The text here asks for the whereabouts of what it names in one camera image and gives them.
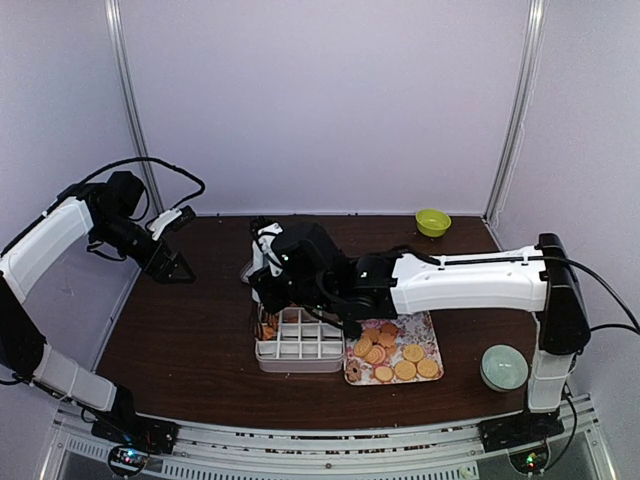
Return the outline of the silver serving tongs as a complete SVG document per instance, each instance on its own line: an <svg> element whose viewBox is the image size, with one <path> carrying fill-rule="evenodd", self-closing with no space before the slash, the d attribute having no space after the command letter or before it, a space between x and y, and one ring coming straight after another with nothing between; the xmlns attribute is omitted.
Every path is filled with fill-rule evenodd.
<svg viewBox="0 0 640 480"><path fill-rule="evenodd" d="M252 305L249 322L253 336L259 341L275 340L279 330L279 318L269 314L259 303Z"/></svg>

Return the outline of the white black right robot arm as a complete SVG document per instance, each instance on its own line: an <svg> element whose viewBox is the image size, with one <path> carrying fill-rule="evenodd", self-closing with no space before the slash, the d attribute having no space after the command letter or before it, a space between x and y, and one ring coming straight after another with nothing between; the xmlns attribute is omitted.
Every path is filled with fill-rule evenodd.
<svg viewBox="0 0 640 480"><path fill-rule="evenodd" d="M318 224L252 232L249 282L255 301L271 314L289 306L339 328L352 353L383 383L433 378L438 364L406 346L391 359L392 321L403 315L452 309L511 309L538 322L533 369L523 410L480 424L486 450L556 436L564 385L573 359L591 338L577 272L558 236L546 233L518 250L452 257L408 246L360 257L345 255Z"/></svg>

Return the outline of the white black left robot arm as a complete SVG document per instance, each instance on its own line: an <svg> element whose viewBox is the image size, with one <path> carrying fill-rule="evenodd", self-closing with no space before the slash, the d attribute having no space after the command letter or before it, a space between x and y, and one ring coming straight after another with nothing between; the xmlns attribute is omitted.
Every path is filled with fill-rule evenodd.
<svg viewBox="0 0 640 480"><path fill-rule="evenodd" d="M63 190L54 202L1 253L1 364L19 383L31 384L61 401L75 403L96 417L96 436L151 450L169 449L177 427L136 412L132 392L92 372L68 351L57 350L32 316L52 313L66 322L65 333L80 338L106 313L114 299L102 287L91 262L79 258L108 245L112 262L132 260L159 284L188 284L196 276L183 255L171 250L164 235L195 218L183 197L143 224L137 216L147 193L142 180L127 170L128 160L104 166L97 181L91 173Z"/></svg>

